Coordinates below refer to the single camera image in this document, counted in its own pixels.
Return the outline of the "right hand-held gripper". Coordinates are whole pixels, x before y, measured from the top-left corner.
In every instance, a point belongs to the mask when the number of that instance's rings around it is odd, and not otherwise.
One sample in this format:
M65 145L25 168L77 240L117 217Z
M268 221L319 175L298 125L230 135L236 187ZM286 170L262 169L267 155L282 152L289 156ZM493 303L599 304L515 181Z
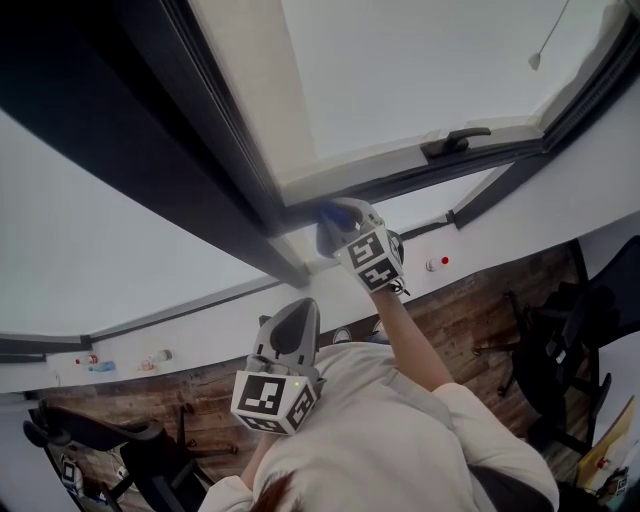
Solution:
M332 214L320 216L319 247L340 248L334 258L368 293L404 276L399 245L383 224L370 203L355 198L334 199Z

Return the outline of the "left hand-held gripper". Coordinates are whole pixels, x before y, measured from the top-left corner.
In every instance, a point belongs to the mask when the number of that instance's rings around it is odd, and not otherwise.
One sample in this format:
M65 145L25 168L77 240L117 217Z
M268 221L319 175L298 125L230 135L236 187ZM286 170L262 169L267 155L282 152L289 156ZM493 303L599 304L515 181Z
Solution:
M299 431L326 382L312 366L319 328L319 307L311 298L285 306L260 326L257 355L236 373L231 401L231 413L248 429L275 435Z

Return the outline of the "blue cleaning cloth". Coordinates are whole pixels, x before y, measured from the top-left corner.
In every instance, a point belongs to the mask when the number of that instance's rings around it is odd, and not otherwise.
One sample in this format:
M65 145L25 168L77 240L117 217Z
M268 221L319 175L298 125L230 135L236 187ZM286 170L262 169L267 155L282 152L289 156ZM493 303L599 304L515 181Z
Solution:
M318 211L316 248L325 258L333 258L334 253L358 236L356 217L344 205L335 201L323 203Z

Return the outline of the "person's right forearm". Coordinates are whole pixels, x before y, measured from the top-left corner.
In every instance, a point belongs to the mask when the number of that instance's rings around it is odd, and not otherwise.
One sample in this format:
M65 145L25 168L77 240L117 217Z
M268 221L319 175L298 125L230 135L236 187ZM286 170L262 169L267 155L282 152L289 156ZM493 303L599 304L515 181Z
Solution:
M427 391L453 383L443 360L399 297L391 291L380 290L370 298L389 338L398 370Z

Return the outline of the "person's left forearm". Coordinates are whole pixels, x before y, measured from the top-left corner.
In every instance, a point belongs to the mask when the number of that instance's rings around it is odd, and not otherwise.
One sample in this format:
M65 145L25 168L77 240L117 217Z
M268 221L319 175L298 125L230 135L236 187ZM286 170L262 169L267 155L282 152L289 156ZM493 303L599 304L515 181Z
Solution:
M279 436L272 433L264 433L260 438L249 462L240 475L240 479L249 490L254 487L256 473L264 456L278 439Z

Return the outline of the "person's white sweatshirt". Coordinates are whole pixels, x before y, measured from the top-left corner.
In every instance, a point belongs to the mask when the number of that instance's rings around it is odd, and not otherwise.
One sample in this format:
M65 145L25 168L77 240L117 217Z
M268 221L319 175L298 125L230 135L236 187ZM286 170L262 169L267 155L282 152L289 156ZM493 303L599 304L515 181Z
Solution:
M326 382L300 430L269 449L252 490L223 478L199 512L249 512L282 476L291 481L278 512L480 512L469 466L528 484L557 512L545 460L467 387L427 391L378 344L324 347L316 365Z

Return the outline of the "black office chair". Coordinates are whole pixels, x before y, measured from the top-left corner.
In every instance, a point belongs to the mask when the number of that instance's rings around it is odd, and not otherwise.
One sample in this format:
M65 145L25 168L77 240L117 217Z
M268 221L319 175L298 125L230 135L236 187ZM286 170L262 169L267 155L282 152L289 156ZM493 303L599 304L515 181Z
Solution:
M131 486L138 489L153 512L198 512L206 488L214 481L197 461L233 456L238 448L227 445L196 450L185 437L185 416L192 412L189 404L179 408L177 437L172 438L154 419L116 425L41 400L23 423L23 432L33 445L43 449L72 443L103 453L118 449L126 475L112 488L98 484L111 512L124 512L118 499Z
M610 374L599 377L599 349L640 331L640 235L631 237L593 278L561 283L539 307L520 306L511 290L504 297L520 339L472 353L511 354L511 373L498 395L504 397L516 383L539 414L527 430L532 446L541 451L558 442L587 454L612 383ZM585 441L565 431L565 395L571 387L589 399Z

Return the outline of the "white patterned device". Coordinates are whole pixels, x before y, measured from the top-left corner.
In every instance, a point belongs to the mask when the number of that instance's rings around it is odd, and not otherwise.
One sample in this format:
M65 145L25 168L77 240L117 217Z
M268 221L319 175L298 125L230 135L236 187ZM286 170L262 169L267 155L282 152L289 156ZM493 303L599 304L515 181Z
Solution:
M62 484L72 495L82 498L84 496L84 481L79 466L67 455L62 455L60 462Z

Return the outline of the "yellow cardboard box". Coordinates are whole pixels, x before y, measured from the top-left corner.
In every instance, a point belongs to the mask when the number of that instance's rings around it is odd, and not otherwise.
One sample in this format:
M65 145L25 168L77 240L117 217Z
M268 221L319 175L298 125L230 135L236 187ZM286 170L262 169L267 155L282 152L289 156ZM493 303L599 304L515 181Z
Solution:
M575 486L594 495L605 494L607 483L629 466L638 441L630 437L634 419L632 396L601 439L578 462Z

